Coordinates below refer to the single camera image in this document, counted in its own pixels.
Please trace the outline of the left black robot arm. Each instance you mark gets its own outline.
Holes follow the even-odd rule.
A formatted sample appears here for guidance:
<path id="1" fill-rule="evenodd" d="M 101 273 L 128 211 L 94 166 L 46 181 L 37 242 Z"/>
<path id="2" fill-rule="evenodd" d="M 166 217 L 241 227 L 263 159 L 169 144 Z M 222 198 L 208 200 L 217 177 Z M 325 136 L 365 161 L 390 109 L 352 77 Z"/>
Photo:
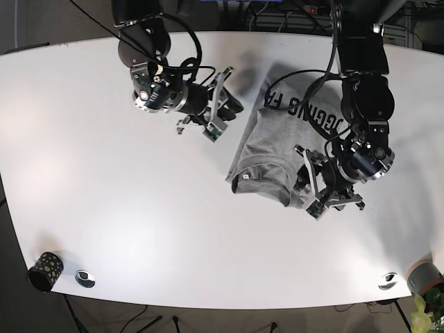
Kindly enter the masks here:
<path id="1" fill-rule="evenodd" d="M 399 8 L 395 1 L 331 1 L 332 50 L 338 58 L 333 74 L 329 62 L 305 91 L 301 101 L 285 108 L 302 111 L 312 128 L 325 139 L 324 151 L 301 146 L 296 152 L 304 166 L 298 172 L 296 189 L 309 185 L 314 196 L 307 213 L 315 219 L 329 208 L 342 210 L 348 204 L 365 207 L 354 184 L 377 180 L 393 166 L 395 153 L 389 146 L 389 119 L 395 100 L 389 89 L 389 65 L 384 51 L 384 20 Z M 342 86 L 341 112 L 348 127 L 339 132 L 325 130 L 309 111 L 309 101 L 325 82 L 339 80 Z"/>

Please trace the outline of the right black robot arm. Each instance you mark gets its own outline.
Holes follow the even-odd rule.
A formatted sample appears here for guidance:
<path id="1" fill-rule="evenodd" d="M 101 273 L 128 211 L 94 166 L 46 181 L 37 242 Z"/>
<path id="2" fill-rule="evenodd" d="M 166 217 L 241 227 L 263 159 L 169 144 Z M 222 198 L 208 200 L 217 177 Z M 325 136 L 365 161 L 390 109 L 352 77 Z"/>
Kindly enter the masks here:
<path id="1" fill-rule="evenodd" d="M 119 30 L 119 58 L 130 70 L 135 107 L 150 113 L 182 113 L 178 134 L 190 128 L 215 142 L 244 109 L 225 87 L 233 68 L 215 71 L 197 83 L 203 58 L 197 35 L 181 19 L 163 12 L 159 1 L 113 1 L 112 15 Z M 196 47 L 196 55 L 178 66 L 167 60 L 171 38 L 166 20 L 181 25 Z"/>

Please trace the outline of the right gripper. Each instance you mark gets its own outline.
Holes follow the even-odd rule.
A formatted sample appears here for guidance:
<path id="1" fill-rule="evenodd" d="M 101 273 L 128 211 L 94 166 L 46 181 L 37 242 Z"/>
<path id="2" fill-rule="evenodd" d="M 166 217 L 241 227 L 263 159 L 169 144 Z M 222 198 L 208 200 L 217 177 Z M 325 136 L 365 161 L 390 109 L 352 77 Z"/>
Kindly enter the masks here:
<path id="1" fill-rule="evenodd" d="M 176 124 L 178 135 L 185 129 L 197 130 L 210 141 L 215 142 L 227 129 L 226 120 L 219 116 L 225 107 L 225 117 L 236 117 L 244 111 L 243 105 L 233 96 L 228 97 L 225 81 L 231 76 L 232 67 L 219 72 L 208 85 L 187 83 L 182 85 L 183 101 L 176 111 L 185 114 L 185 118 Z"/>

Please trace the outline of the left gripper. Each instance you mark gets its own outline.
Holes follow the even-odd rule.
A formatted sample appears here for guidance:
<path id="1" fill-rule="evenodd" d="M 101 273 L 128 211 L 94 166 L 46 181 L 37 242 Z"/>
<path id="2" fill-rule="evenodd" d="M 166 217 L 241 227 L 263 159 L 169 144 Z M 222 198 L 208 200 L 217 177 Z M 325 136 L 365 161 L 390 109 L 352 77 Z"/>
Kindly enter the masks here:
<path id="1" fill-rule="evenodd" d="M 346 205 L 356 205 L 359 210 L 365 208 L 363 198 L 354 191 L 353 183 L 340 174 L 335 158 L 301 145 L 295 146 L 295 151 L 303 158 L 303 165 L 297 172 L 293 189 L 300 193 L 309 191 L 306 213 L 318 220 L 331 208 L 338 211 Z"/>

